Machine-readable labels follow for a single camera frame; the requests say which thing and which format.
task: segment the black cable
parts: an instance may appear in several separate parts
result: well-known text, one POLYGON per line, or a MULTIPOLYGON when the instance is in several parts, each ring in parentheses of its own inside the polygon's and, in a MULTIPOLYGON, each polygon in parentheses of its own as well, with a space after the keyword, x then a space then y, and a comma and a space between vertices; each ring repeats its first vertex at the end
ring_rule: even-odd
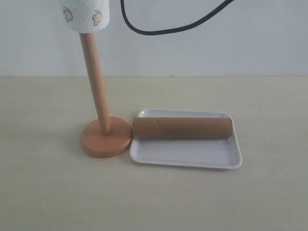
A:
POLYGON ((225 0, 218 7, 216 7, 213 11, 211 11, 206 16, 204 16, 203 18, 199 19, 198 21, 196 21, 194 23, 188 24, 186 26, 180 26, 180 27, 176 27, 176 28, 171 28, 171 29, 166 29, 166 30, 157 30, 157 31, 144 31, 144 30, 139 30, 136 27, 134 27, 127 18, 124 0, 121 0, 121 10, 122 10, 122 15, 123 15, 125 23, 127 24, 127 26, 131 30, 135 31, 136 33, 141 34, 141 35, 166 35, 166 34, 182 32, 182 31, 185 31, 185 30, 190 30, 190 29, 193 29, 193 28, 205 23, 207 20, 214 17, 217 13, 222 11, 226 6, 228 6, 233 1, 234 0, 225 0))

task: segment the cardboard tube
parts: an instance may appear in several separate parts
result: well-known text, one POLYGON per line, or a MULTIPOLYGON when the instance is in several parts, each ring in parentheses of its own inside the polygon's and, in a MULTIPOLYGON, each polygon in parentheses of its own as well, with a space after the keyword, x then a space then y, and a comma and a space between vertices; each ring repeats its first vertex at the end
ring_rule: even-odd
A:
POLYGON ((230 118, 135 117, 134 138, 228 138, 230 118))

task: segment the white tray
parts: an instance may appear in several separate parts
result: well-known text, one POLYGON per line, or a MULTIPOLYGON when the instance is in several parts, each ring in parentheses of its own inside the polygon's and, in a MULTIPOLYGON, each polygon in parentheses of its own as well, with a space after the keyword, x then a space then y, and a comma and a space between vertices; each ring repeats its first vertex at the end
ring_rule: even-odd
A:
MULTIPOLYGON (((226 113, 144 109, 138 117, 230 117, 226 113)), ((243 159, 236 137, 227 139, 133 139, 130 157, 138 163, 236 169, 243 159)))

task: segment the paper towel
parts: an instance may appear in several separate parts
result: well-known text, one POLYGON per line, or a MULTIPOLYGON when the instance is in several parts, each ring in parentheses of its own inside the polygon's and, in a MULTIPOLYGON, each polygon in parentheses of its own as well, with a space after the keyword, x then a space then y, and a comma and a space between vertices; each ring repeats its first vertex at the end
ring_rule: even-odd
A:
POLYGON ((109 0, 60 0, 63 21, 78 33, 93 33, 110 21, 109 0))

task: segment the paper towel holder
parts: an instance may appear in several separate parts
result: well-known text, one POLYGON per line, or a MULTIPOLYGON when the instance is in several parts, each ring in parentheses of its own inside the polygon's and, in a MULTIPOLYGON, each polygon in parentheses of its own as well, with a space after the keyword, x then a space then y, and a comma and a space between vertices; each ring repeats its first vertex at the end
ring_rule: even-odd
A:
POLYGON ((110 117, 104 90, 102 71, 93 33, 80 33, 84 59, 98 119, 89 123, 81 133, 86 153, 97 158, 121 154, 130 145, 130 124, 118 117, 110 117))

